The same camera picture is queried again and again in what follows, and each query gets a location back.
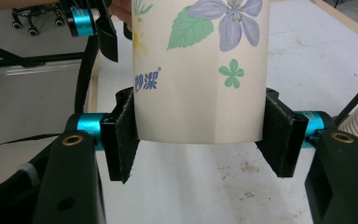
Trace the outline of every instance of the paper cup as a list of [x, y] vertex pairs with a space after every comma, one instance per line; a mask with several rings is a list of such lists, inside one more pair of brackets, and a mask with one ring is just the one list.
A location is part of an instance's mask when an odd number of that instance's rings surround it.
[[261, 140], [268, 31], [268, 0], [132, 0], [140, 139]]

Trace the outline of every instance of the cyan metal joint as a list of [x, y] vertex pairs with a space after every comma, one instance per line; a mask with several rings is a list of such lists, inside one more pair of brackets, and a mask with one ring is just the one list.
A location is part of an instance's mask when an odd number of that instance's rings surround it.
[[315, 111], [297, 111], [296, 113], [305, 116], [309, 120], [307, 130], [305, 131], [304, 141], [301, 147], [313, 147], [311, 143], [307, 142], [307, 139], [315, 134], [317, 130], [324, 129], [324, 120], [319, 115], [319, 113]]
[[92, 17], [89, 14], [87, 9], [83, 8], [71, 8], [72, 15], [74, 16], [74, 21], [79, 36], [94, 35], [94, 30], [92, 29]]
[[95, 138], [97, 141], [95, 150], [97, 151], [103, 150], [100, 126], [100, 121], [103, 118], [103, 115], [104, 114], [83, 114], [77, 123], [78, 131], [85, 131]]

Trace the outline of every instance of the green flower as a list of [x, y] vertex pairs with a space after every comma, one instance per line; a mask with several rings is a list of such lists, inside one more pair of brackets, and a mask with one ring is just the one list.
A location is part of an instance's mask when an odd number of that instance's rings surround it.
[[229, 63], [229, 69], [225, 66], [221, 66], [219, 68], [219, 72], [223, 76], [228, 77], [225, 82], [227, 87], [231, 87], [232, 85], [234, 85], [235, 89], [240, 87], [240, 81], [237, 79], [237, 77], [243, 77], [244, 72], [243, 69], [238, 68], [237, 60], [231, 60], [231, 62]]

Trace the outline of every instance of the purple flower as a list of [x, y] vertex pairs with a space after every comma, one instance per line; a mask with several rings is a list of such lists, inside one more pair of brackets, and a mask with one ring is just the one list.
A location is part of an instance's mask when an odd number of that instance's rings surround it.
[[191, 6], [188, 15], [205, 20], [223, 19], [219, 23], [220, 49], [229, 51], [240, 44], [242, 29], [252, 46], [258, 45], [260, 30], [256, 17], [262, 7], [262, 0], [199, 0]]

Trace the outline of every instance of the hand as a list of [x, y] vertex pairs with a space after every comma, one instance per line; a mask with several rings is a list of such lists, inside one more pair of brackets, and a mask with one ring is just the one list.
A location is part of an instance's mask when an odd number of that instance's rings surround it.
[[108, 10], [111, 15], [127, 23], [127, 27], [131, 30], [131, 0], [113, 0]]

